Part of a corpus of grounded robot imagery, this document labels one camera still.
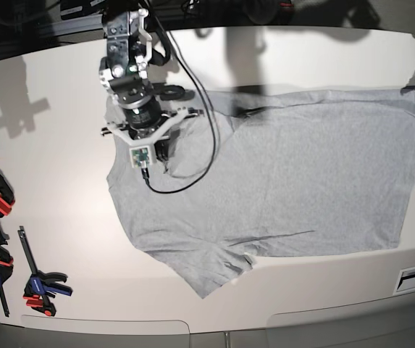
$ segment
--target black wire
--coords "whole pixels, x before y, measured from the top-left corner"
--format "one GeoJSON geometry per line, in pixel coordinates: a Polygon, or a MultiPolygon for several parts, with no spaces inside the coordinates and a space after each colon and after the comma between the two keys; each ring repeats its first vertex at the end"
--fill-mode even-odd
{"type": "Polygon", "coordinates": [[[212,102],[211,102],[211,100],[209,98],[209,95],[206,93],[206,89],[204,88],[202,82],[196,77],[196,75],[192,72],[192,70],[189,69],[188,64],[186,64],[186,61],[183,59],[183,56],[182,56],[181,51],[180,51],[180,47],[178,46],[175,38],[172,36],[172,40],[174,41],[176,47],[178,48],[178,52],[179,52],[180,56],[178,56],[177,52],[175,51],[174,46],[172,45],[172,42],[169,40],[169,37],[167,35],[167,32],[164,29],[164,27],[162,26],[162,24],[160,23],[159,18],[156,16],[156,13],[154,11],[154,8],[151,6],[151,4],[147,0],[144,0],[144,1],[146,2],[146,5],[148,6],[149,11],[152,12],[151,15],[154,16],[154,19],[156,20],[157,25],[161,28],[161,30],[163,32],[163,35],[165,36],[165,38],[167,38],[167,40],[168,40],[168,42],[170,44],[170,48],[171,48],[171,50],[173,50],[173,55],[175,56],[175,58],[177,59],[177,61],[180,63],[180,66],[185,71],[186,75],[188,75],[188,77],[193,82],[194,86],[196,87],[196,90],[199,93],[199,96],[201,97],[201,101],[202,101],[202,103],[204,105],[204,108],[206,109],[207,118],[209,120],[209,125],[210,125],[210,129],[211,129],[211,132],[212,132],[212,140],[213,140],[213,143],[212,143],[212,155],[211,155],[211,159],[210,159],[210,161],[209,161],[209,163],[208,163],[205,171],[201,174],[201,176],[199,176],[197,179],[195,179],[192,183],[188,184],[187,186],[182,187],[182,188],[179,188],[177,190],[173,190],[173,191],[159,191],[159,190],[156,190],[149,183],[149,173],[148,173],[148,170],[147,169],[142,170],[144,181],[146,182],[146,185],[149,187],[149,189],[151,189],[151,191],[153,191],[153,192],[155,192],[157,194],[177,194],[179,192],[182,192],[184,190],[187,190],[190,187],[196,185],[199,181],[201,181],[207,175],[207,173],[210,171],[210,168],[211,168],[212,164],[214,163],[215,154],[217,152],[217,139],[215,137],[214,121],[212,120],[212,116],[211,116],[210,111],[209,111],[209,106],[207,105],[207,102],[206,102],[206,100],[204,98],[204,95],[201,92],[201,89],[206,94],[206,98],[209,100],[209,104],[210,104],[210,107],[211,107],[212,111],[214,111],[214,108],[212,106],[212,102]]]}
{"type": "Polygon", "coordinates": [[[168,63],[170,61],[171,56],[171,49],[170,49],[170,40],[167,36],[167,33],[165,33],[164,31],[162,31],[162,27],[160,26],[160,22],[159,19],[156,18],[156,11],[154,10],[153,6],[151,3],[146,2],[146,0],[138,0],[138,3],[144,7],[145,9],[147,9],[149,11],[149,13],[151,14],[152,17],[154,17],[156,19],[157,22],[157,26],[156,26],[156,34],[159,37],[162,47],[164,48],[165,51],[165,55],[162,56],[162,61],[161,64],[162,65],[166,65],[166,63],[168,63]]]}
{"type": "Polygon", "coordinates": [[[22,19],[22,21],[20,21],[20,22],[17,22],[17,21],[14,21],[14,20],[5,20],[5,19],[0,17],[0,24],[5,25],[7,27],[15,27],[17,25],[32,22],[33,20],[37,20],[38,18],[42,18],[42,17],[46,16],[49,11],[51,11],[54,7],[61,4],[61,1],[62,0],[57,0],[55,3],[53,3],[53,4],[49,5],[48,7],[46,7],[43,11],[32,14],[31,16],[28,16],[28,17],[22,19]]]}

